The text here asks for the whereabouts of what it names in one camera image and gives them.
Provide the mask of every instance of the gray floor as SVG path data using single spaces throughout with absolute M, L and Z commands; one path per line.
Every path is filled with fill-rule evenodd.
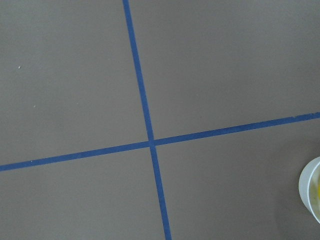
M 319 1 L 129 2 L 155 139 L 320 112 Z M 0 166 L 148 141 L 122 1 L 1 1 L 0 115 Z M 318 239 L 319 145 L 314 119 L 157 146 L 172 239 Z M 148 148 L 0 191 L 0 239 L 165 239 Z

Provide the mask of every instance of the horizontal blue line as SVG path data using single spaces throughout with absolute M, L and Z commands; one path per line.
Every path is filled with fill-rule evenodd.
M 126 145 L 112 146 L 112 147 L 101 148 L 96 150 L 71 153 L 71 154 L 61 155 L 61 156 L 46 157 L 46 158 L 41 158 L 41 159 L 36 159 L 31 161 L 23 161 L 23 162 L 1 165 L 0 172 L 45 165 L 45 164 L 64 162 L 64 161 L 75 160 L 75 159 L 83 159 L 83 158 L 94 157 L 94 156 L 105 155 L 105 154 L 119 153 L 119 152 L 124 152 L 129 150 L 135 150 L 135 149 L 143 149 L 148 147 L 149 147 L 149 142 L 143 141 L 143 142 L 126 144 Z
M 233 134 L 248 130 L 254 130 L 254 129 L 262 129 L 277 125 L 283 125 L 283 124 L 291 124 L 291 123 L 297 123 L 312 119 L 319 119 L 320 118 L 320 112 L 316 113 L 309 113 L 299 116 L 291 116 L 291 117 L 285 117 L 285 118 L 279 118 L 269 121 L 261 121 L 256 123 L 250 123 L 245 125 L 238 125 L 238 126 L 232 126 L 232 127 L 226 127 L 216 130 L 210 130 L 210 131 L 202 131 L 197 133 L 190 133 L 186 135 L 180 135 L 180 136 L 172 136 L 172 137 L 166 137 L 161 139 L 154 140 L 154 144 L 156 146 L 159 145 L 165 145 L 165 144 L 172 144 L 172 143 L 179 143 L 189 140 L 195 140 L 195 139 L 203 139 L 213 136 L 219 136 L 219 135 L 225 135 L 225 134 Z

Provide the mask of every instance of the gray tile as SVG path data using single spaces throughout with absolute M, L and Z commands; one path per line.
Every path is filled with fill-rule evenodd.
M 174 240 L 317 240 L 298 180 L 320 120 L 158 146 Z
M 156 138 L 320 111 L 320 2 L 130 1 Z
M 0 9 L 0 164 L 147 139 L 121 1 Z
M 0 172 L 0 191 L 0 239 L 164 239 L 147 148 Z

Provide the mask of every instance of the blue tape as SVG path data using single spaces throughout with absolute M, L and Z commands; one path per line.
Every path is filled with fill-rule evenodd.
M 128 34 L 129 34 L 129 39 L 130 39 L 130 45 L 131 45 L 131 51 L 132 51 L 132 56 L 133 56 L 136 78 L 137 78 L 139 92 L 140 92 L 145 127 L 146 127 L 149 145 L 150 145 L 151 160 L 152 160 L 152 165 L 153 165 L 156 190 L 158 193 L 158 200 L 159 200 L 159 205 L 160 205 L 164 236 L 165 236 L 165 240 L 171 240 L 172 239 L 171 238 L 171 231 L 170 231 L 164 189 L 163 189 L 163 185 L 162 185 L 158 155 L 157 155 L 156 146 L 154 145 L 154 132 L 152 129 L 152 124 L 151 124 L 151 117 L 150 117 L 149 106 L 148 106 L 148 101 L 147 101 L 147 94 L 146 94 L 146 89 L 145 89 L 145 85 L 144 85 L 144 79 L 143 79 L 141 65 L 140 65 L 140 59 L 139 59 L 138 48 L 137 48 L 137 43 L 136 43 L 134 25 L 132 22 L 130 5 L 129 5 L 128 0 L 123 0 L 123 8 L 124 8 L 125 19 L 126 19 L 126 24 L 127 24 L 127 28 L 128 28 Z
M 1 165 L 0 172 L 13 170 L 13 169 L 28 168 L 28 167 L 38 166 L 38 165 L 70 161 L 75 159 L 83 159 L 83 158 L 94 157 L 94 156 L 105 155 L 105 154 L 119 153 L 119 152 L 124 152 L 129 150 L 135 150 L 135 149 L 143 149 L 148 147 L 149 147 L 149 142 L 143 141 L 143 142 L 137 142 L 132 144 L 112 146 L 112 147 L 101 148 L 96 150 L 71 153 L 71 154 L 66 154 L 61 156 L 46 157 L 46 158 L 36 159 L 31 161 L 23 161 L 23 162 Z
M 191 133 L 186 135 L 166 137 L 166 138 L 154 140 L 154 144 L 156 146 L 172 144 L 172 143 L 184 142 L 189 140 L 238 133 L 238 132 L 243 132 L 243 131 L 248 131 L 253 129 L 262 129 L 262 128 L 273 127 L 277 125 L 297 123 L 297 122 L 302 122 L 302 121 L 307 121 L 312 119 L 319 119 L 319 118 L 320 118 L 320 112 L 316 112 L 316 113 L 304 114 L 299 116 L 291 116 L 291 117 L 279 118 L 279 119 L 274 119 L 269 121 L 250 123 L 245 125 L 226 127 L 226 128 L 210 130 L 210 131 L 202 131 L 202 132 Z

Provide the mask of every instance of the white container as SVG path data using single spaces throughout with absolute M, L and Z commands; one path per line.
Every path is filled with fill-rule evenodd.
M 301 172 L 299 194 L 303 204 L 320 223 L 320 198 L 318 184 L 320 179 L 320 157 L 309 162 Z

